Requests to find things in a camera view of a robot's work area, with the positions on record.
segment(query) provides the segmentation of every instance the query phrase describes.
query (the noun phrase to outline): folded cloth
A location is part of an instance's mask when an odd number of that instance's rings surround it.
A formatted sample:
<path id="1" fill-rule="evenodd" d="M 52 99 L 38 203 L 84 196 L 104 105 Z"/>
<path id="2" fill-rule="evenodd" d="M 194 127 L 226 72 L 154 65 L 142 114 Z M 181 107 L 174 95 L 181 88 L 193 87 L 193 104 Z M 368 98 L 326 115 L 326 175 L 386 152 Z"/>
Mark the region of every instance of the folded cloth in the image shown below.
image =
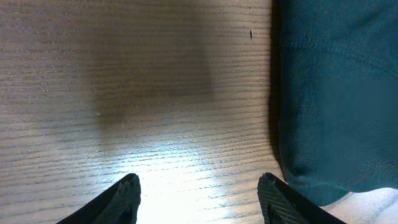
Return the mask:
<path id="1" fill-rule="evenodd" d="M 319 206 L 398 189 L 398 1 L 281 1 L 280 156 Z"/>

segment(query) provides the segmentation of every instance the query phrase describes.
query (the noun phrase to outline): fabric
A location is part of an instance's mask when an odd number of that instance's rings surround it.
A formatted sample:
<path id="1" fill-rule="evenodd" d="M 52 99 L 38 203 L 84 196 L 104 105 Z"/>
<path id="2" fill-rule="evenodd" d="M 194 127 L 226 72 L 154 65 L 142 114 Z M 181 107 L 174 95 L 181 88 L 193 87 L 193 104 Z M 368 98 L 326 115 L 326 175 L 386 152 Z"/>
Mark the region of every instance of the fabric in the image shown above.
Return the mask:
<path id="1" fill-rule="evenodd" d="M 280 156 L 319 206 L 398 188 L 398 1 L 281 1 Z"/>

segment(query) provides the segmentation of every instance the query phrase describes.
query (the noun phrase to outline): dark teal cloth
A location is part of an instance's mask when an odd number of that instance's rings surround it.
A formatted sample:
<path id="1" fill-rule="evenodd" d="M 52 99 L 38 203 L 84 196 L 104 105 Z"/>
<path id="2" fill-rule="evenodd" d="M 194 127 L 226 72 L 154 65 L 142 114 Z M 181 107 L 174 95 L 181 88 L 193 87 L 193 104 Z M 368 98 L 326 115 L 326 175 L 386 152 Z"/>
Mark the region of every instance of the dark teal cloth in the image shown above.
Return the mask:
<path id="1" fill-rule="evenodd" d="M 398 1 L 281 1 L 280 155 L 317 205 L 398 189 Z"/>

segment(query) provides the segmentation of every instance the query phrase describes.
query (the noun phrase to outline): wooden surface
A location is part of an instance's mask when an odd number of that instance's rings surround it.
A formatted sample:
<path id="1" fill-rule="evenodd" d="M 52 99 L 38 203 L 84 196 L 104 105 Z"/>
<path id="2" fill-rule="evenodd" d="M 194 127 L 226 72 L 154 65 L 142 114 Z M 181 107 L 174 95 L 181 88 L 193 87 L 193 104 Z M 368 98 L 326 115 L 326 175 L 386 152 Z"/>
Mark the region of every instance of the wooden surface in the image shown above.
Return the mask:
<path id="1" fill-rule="evenodd" d="M 264 223 L 258 179 L 282 178 L 271 1 L 1 1 L 0 16 L 0 223 L 55 223 L 130 172 L 139 223 Z"/>

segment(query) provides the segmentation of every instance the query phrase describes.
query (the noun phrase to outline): brown wood grain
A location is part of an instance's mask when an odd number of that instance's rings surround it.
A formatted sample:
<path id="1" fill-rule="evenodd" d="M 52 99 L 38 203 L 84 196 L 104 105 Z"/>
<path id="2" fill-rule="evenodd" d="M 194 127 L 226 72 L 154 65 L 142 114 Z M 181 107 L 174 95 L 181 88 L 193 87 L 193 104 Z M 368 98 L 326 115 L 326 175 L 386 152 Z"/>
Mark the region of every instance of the brown wood grain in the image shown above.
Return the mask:
<path id="1" fill-rule="evenodd" d="M 0 223 L 55 223 L 130 172 L 139 223 L 264 222 L 259 177 L 282 178 L 271 1 L 19 0 L 0 14 Z"/>

